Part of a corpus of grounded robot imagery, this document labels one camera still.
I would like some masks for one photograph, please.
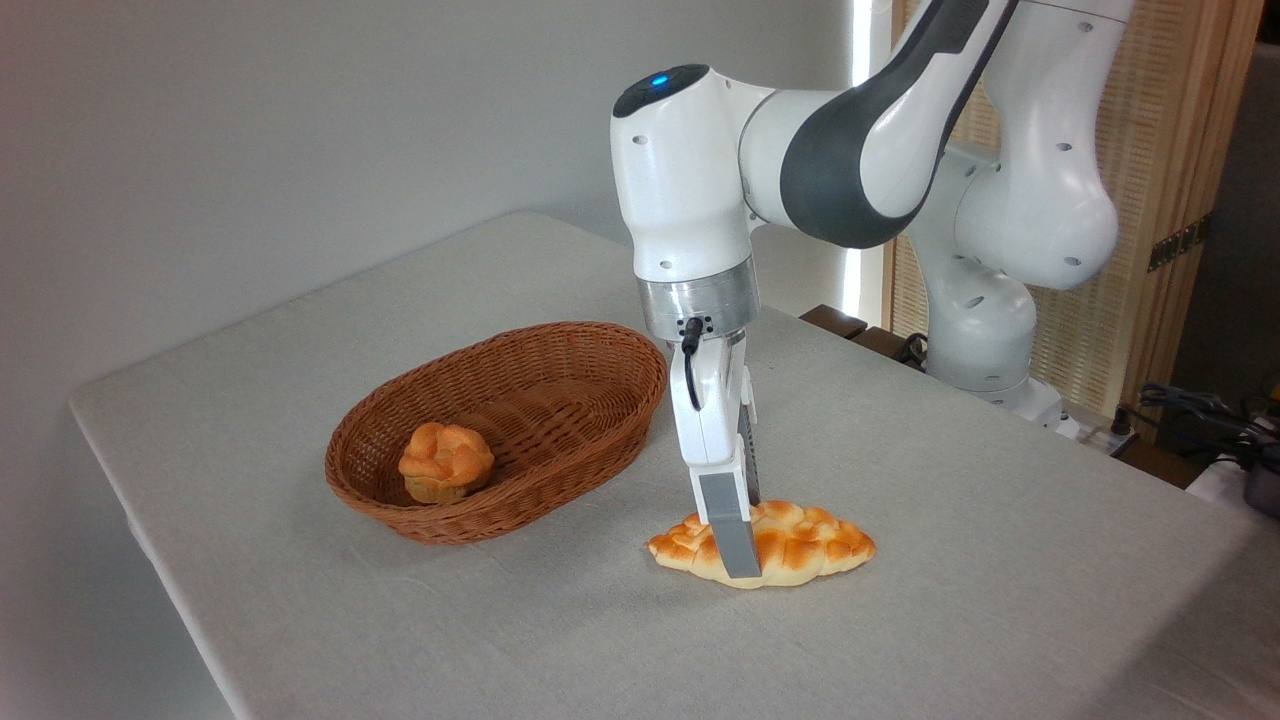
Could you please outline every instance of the bread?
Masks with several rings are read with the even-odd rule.
[[[751,507],[751,530],[760,559],[759,578],[730,578],[709,525],[694,512],[666,534],[649,541],[649,552],[664,568],[685,570],[732,585],[803,585],[818,575],[852,570],[876,555],[876,543],[858,525],[822,507],[769,500]]]
[[[428,505],[457,502],[489,482],[493,452],[475,430],[426,423],[413,430],[399,473],[413,500]]]

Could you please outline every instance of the bamboo screen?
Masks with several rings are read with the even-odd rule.
[[[899,27],[918,0],[904,0]],[[1212,209],[1262,0],[1138,0],[1098,109],[1102,179],[1120,215],[1107,266],[1069,291],[1032,288],[1039,323],[1032,375],[1110,414],[1147,379],[1167,382],[1198,249],[1155,273],[1152,246]],[[980,90],[952,138],[997,146]],[[910,242],[886,252],[886,324],[927,332],[928,304]]]

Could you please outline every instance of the black cable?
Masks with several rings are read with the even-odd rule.
[[[1280,418],[1280,402],[1261,395],[1245,395],[1240,398],[1240,415],[1245,418],[1258,418],[1261,415]]]
[[[1262,447],[1258,464],[1272,473],[1280,474],[1280,450],[1276,450],[1276,445]]]
[[[1236,434],[1275,437],[1271,429],[1236,415],[1222,398],[1208,392],[1188,392],[1162,383],[1142,386],[1138,405],[1143,407],[1170,407],[1194,415],[1206,423],[1226,428]]]
[[[1247,446],[1240,446],[1240,445],[1222,445],[1222,443],[1219,443],[1219,442],[1204,439],[1202,437],[1196,437],[1196,436],[1187,434],[1187,433],[1179,430],[1178,428],[1171,427],[1169,423],[1161,423],[1160,420],[1156,420],[1156,419],[1152,419],[1152,418],[1148,418],[1148,416],[1143,415],[1142,413],[1139,413],[1134,407],[1124,406],[1124,410],[1129,414],[1130,418],[1135,418],[1138,420],[1142,420],[1143,423],[1146,423],[1146,424],[1156,428],[1157,430],[1167,432],[1169,434],[1171,434],[1171,436],[1174,436],[1174,437],[1176,437],[1176,438],[1179,438],[1179,439],[1181,439],[1184,442],[1189,442],[1192,445],[1198,445],[1198,446],[1204,447],[1207,450],[1217,451],[1220,455],[1229,455],[1229,456],[1236,457],[1239,460],[1247,460],[1251,464],[1262,460],[1262,454],[1253,452],[1253,445],[1247,445]]]
[[[689,386],[689,402],[695,413],[701,413],[703,404],[698,401],[698,389],[694,386],[694,354],[703,340],[703,319],[690,318],[681,331],[684,340],[680,341],[680,351],[685,354],[685,384]]]
[[[897,357],[895,357],[895,360],[899,363],[914,361],[918,365],[924,365],[924,356],[928,352],[925,350],[928,342],[929,336],[924,333],[911,333],[906,336],[906,340],[902,342],[901,350],[897,351]]]
[[[1238,447],[1240,450],[1249,450],[1251,447],[1253,447],[1253,445],[1251,445],[1247,439],[1242,439],[1240,437],[1216,438],[1213,442],[1220,442],[1230,447]],[[1179,456],[1187,457],[1188,460],[1198,455],[1206,455],[1206,454],[1221,455],[1219,451],[1210,447],[1192,447],[1190,450],[1180,450],[1178,452]]]

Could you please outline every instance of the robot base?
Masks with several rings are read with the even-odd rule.
[[[992,405],[998,405],[1060,436],[1075,439],[1079,434],[1079,423],[1073,420],[1062,407],[1062,395],[1053,389],[1053,386],[1042,383],[1036,378],[1027,378],[1009,389],[995,392],[970,391],[970,395]]]

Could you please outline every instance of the black wires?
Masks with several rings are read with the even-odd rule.
[[[698,352],[698,345],[703,340],[703,319],[690,318],[685,322],[685,329],[681,331],[681,334],[684,338],[680,341],[680,351],[685,354],[685,384],[689,386],[689,402],[692,404],[695,413],[700,413],[703,404],[698,401],[698,388],[694,384],[694,354]]]
[[[1265,450],[1266,446],[1280,441],[1280,433],[1258,423],[1249,414],[1235,413],[1216,395],[1189,392],[1161,383],[1147,383],[1142,386],[1138,405],[1140,407],[1166,409],[1172,411],[1172,416],[1161,421],[1124,405],[1120,406],[1119,411],[1183,442],[1217,452],[1242,468],[1253,468],[1261,462],[1268,470],[1280,471],[1280,466],[1272,466],[1277,465],[1275,450]],[[1199,430],[1192,428],[1193,423],[1188,423],[1188,419],[1198,420],[1201,423]],[[1213,433],[1215,437],[1204,437],[1207,434],[1203,432],[1206,427],[1219,432]]]
[[[893,359],[899,363],[910,364],[914,363],[918,368],[924,366],[924,357],[928,354],[929,336],[924,333],[911,333],[906,336],[902,342],[902,348],[897,351],[897,356]]]

